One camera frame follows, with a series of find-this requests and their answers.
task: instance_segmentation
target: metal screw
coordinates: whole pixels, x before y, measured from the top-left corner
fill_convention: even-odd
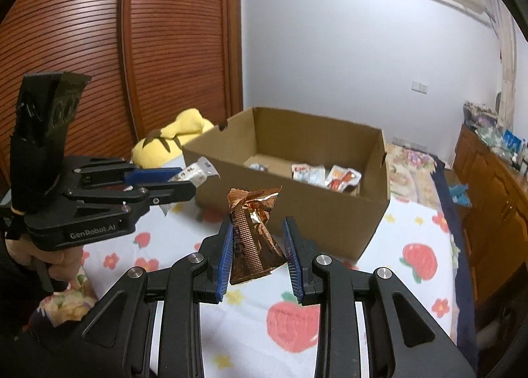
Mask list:
[[[187,256],[187,260],[191,263],[200,263],[203,260],[202,253],[191,253]]]
[[[319,264],[319,265],[330,265],[332,263],[332,258],[330,256],[327,256],[326,254],[319,254],[319,256],[317,256],[315,258],[315,261]]]
[[[143,275],[143,268],[142,267],[139,267],[139,266],[134,266],[134,267],[131,267],[128,271],[127,271],[127,275],[130,277],[130,278],[139,278]]]
[[[376,273],[378,274],[378,277],[383,278],[384,280],[388,280],[392,277],[392,271],[386,267],[379,268]]]

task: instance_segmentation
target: stuffed animal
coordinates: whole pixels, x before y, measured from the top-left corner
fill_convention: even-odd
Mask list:
[[[213,127],[196,108],[185,110],[173,123],[139,141],[132,149],[132,162],[143,169],[160,168],[180,156],[184,144]]]

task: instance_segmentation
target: shiny foil wrapper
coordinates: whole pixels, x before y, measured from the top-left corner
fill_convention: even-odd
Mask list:
[[[231,189],[229,213],[233,225],[232,285],[270,274],[286,263],[286,257],[266,229],[269,214],[279,192],[264,189],[255,192]]]

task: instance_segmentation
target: wooden wardrobe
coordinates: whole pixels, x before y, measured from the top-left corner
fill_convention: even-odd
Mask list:
[[[231,115],[227,0],[16,0],[0,23],[0,182],[9,182],[24,73],[92,76],[67,154],[129,157],[150,130],[196,107]]]

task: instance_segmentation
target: black sleeve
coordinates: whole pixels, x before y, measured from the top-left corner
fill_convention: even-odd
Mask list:
[[[0,376],[57,376],[61,359],[51,355],[54,341],[44,340],[30,329],[22,329],[47,295],[37,274],[12,260],[0,235]],[[59,326],[62,329],[57,328],[57,337],[65,337],[70,325]]]

